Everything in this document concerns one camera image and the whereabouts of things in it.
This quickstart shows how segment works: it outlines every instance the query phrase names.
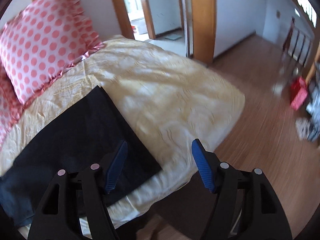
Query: baseboard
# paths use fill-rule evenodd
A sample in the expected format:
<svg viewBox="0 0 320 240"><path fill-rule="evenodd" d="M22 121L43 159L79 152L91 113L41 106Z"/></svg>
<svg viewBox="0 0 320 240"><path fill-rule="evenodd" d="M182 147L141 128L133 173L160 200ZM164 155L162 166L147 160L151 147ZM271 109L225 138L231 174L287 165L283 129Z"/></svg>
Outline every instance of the baseboard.
<svg viewBox="0 0 320 240"><path fill-rule="evenodd" d="M231 46L229 49L225 50L224 52L222 52L221 54L219 54L217 57L213 58L213 62L216 61L217 59L223 57L224 55L226 55L230 50L232 50L233 48L235 48L236 46L240 45L242 42L244 42L245 40L249 39L250 37L256 35L256 32L254 31L253 33L250 33L248 36L245 36L243 39L239 40L236 44L234 44L233 46Z"/></svg>
<svg viewBox="0 0 320 240"><path fill-rule="evenodd" d="M167 31L167 32L164 32L164 33L159 33L159 34L156 34L156 38L160 38L160 37L166 36L166 35L168 35L170 33L174 33L176 31L181 31L181 30L182 30L182 28L179 27L179 28L176 28L176 29L171 30L171 31Z"/></svg>

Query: bed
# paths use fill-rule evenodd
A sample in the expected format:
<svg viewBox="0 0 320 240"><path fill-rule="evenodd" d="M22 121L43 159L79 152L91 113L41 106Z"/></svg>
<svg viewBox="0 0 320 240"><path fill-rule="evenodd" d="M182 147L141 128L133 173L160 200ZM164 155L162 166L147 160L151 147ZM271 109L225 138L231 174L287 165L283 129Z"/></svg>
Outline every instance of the bed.
<svg viewBox="0 0 320 240"><path fill-rule="evenodd" d="M244 95L199 63L150 43L116 35L103 45L25 109L3 142L0 176L42 128L101 86L163 169L108 208L118 228L189 182L197 172L191 142L199 138L214 151L238 120ZM90 234L86 219L81 227ZM20 232L26 236L28 228Z"/></svg>

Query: white wall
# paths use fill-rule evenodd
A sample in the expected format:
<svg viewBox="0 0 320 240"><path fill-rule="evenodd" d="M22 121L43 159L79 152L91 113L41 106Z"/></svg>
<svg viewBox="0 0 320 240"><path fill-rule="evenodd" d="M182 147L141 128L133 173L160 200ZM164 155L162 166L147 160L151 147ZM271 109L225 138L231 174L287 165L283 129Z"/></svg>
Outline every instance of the white wall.
<svg viewBox="0 0 320 240"><path fill-rule="evenodd" d="M217 0L217 32L214 57L257 32L262 36L266 0Z"/></svg>
<svg viewBox="0 0 320 240"><path fill-rule="evenodd" d="M0 19L0 29L4 26L4 24L15 17L21 10L27 7L32 0L12 0L9 4L7 10L4 12L3 16Z"/></svg>
<svg viewBox="0 0 320 240"><path fill-rule="evenodd" d="M12 0L0 19L0 28L30 3L31 0ZM99 33L102 40L115 34L121 34L112 0L81 0L81 5L85 14L92 19L93 28Z"/></svg>
<svg viewBox="0 0 320 240"><path fill-rule="evenodd" d="M263 31L263 38L272 43L282 47L285 38L288 35L288 31L291 24L291 18L296 20L295 26L306 33L310 38L314 38L314 33L305 18L296 15L295 4L291 0L267 0L266 21ZM280 18L277 19L276 12L280 11ZM294 33L292 40L296 39L296 33ZM298 48L302 47L302 38L298 42ZM306 54L308 48L305 47L303 55Z"/></svg>
<svg viewBox="0 0 320 240"><path fill-rule="evenodd" d="M155 33L181 27L179 0L149 0Z"/></svg>

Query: polka dot pillow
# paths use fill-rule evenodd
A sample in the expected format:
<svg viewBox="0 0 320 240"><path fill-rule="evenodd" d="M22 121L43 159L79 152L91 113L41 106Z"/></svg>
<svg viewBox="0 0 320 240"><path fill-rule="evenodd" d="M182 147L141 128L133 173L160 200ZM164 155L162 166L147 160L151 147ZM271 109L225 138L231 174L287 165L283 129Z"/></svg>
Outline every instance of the polka dot pillow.
<svg viewBox="0 0 320 240"><path fill-rule="evenodd" d="M25 107L102 47L79 0L34 0L0 32L0 58Z"/></svg>
<svg viewBox="0 0 320 240"><path fill-rule="evenodd" d="M14 93L11 81L5 69L0 67L0 147L12 125L20 119L22 111L22 104Z"/></svg>

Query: wooden floor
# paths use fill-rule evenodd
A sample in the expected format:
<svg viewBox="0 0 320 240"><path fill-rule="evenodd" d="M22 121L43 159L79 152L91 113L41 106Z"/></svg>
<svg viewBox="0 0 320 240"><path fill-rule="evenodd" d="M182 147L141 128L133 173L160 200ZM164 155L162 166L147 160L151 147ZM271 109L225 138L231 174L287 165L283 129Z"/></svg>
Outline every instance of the wooden floor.
<svg viewBox="0 0 320 240"><path fill-rule="evenodd" d="M264 171L295 237L320 202L320 151L297 137L295 120L306 114L289 107L285 86L295 61L288 57L283 68L280 58L280 49L253 36L210 66L245 95L239 121L215 153L237 169Z"/></svg>

